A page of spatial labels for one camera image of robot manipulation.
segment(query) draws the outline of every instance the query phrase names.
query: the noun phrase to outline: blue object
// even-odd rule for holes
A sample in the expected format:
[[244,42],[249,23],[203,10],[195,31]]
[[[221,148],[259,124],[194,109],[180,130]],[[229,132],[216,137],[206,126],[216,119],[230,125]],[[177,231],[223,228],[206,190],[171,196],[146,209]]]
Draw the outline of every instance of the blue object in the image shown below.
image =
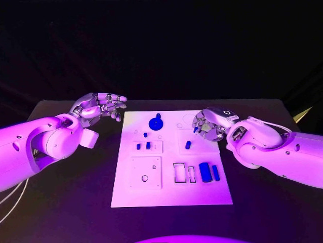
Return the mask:
[[155,115],[155,118],[149,119],[148,127],[154,131],[161,129],[161,127],[162,127],[162,120],[159,118],[159,114]]
[[200,175],[201,175],[201,181],[203,182],[210,182],[211,177],[210,177],[210,168],[208,164],[206,162],[198,164],[198,169],[200,169]]
[[211,172],[213,172],[214,180],[219,181],[220,177],[219,177],[219,172],[217,172],[217,167],[216,166],[211,166]]
[[190,141],[187,141],[187,143],[185,143],[185,147],[184,147],[185,149],[188,149],[190,148]]

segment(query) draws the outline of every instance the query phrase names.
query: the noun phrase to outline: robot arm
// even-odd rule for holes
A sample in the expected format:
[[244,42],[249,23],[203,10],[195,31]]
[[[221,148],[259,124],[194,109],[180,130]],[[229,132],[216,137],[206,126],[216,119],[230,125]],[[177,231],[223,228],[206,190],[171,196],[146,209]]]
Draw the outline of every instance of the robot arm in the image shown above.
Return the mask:
[[85,127],[100,116],[119,120],[116,108],[125,108],[125,101],[123,96],[89,93],[74,102],[67,114],[0,129],[0,191],[70,156],[77,145],[93,147],[98,133]]
[[239,120],[233,112],[217,108],[195,115],[193,127],[207,140],[220,141],[227,135],[226,148],[244,167],[262,166],[278,176],[323,188],[323,136],[292,132],[252,117]]

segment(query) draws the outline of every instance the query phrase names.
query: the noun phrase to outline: table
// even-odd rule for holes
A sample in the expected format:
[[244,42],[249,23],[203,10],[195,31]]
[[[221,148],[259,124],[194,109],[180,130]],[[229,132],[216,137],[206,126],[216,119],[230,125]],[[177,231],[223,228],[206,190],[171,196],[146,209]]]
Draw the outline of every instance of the table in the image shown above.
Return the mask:
[[[40,101],[28,120],[66,113],[73,101]],[[126,111],[201,110],[219,106],[298,127],[275,99],[131,100]],[[28,179],[15,209],[0,224],[0,242],[135,242],[175,234],[214,235],[249,242],[323,242],[323,190],[250,170],[219,143],[233,205],[110,208],[122,123],[103,118],[93,149],[79,146],[69,158]],[[0,207],[7,213],[17,195]]]

